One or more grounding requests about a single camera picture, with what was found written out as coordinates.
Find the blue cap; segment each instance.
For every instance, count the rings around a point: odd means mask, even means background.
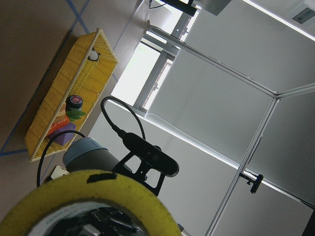
[[[90,137],[85,137],[75,141],[73,144],[70,145],[67,152],[63,155],[63,163],[67,167],[67,165],[73,161],[78,156],[82,154],[93,151],[96,149],[106,149],[101,144],[99,144],[95,139]]]

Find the purple object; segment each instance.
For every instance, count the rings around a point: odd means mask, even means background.
[[[51,139],[52,137],[54,137],[56,134],[59,134],[62,131],[66,131],[66,130],[75,130],[77,126],[74,123],[69,122],[69,124],[67,124],[64,127],[61,127],[60,129],[52,132],[50,135],[48,135],[47,137],[49,139]],[[69,142],[71,139],[73,139],[74,133],[68,133],[68,134],[63,134],[59,137],[57,137],[54,142],[63,146],[65,145],[67,142]]]

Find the yellow tape roll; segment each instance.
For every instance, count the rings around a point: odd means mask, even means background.
[[[84,202],[107,204],[131,213],[150,236],[181,235],[152,192],[128,177],[99,170],[73,172],[32,191],[3,219],[0,235],[32,235],[34,228],[45,223],[43,219]]]

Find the brown floor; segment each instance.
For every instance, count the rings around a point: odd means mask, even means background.
[[[148,0],[13,0],[2,3],[0,74],[0,220],[35,188],[38,162],[29,163],[24,136],[41,99],[75,39],[104,30],[120,63],[109,95],[149,25]],[[82,128],[88,134],[99,103]],[[62,153],[52,165],[61,165]]]

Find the basket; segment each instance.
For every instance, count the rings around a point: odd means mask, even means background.
[[[87,59],[92,48],[100,53],[98,61]],[[46,134],[68,95],[76,94],[83,98],[82,111],[86,115],[73,122],[77,131],[81,129],[104,91],[117,64],[118,59],[101,29],[77,39],[37,110],[25,136],[30,155],[29,161],[33,162],[41,157],[49,142]],[[67,150],[74,138],[64,146],[53,142],[47,155]]]

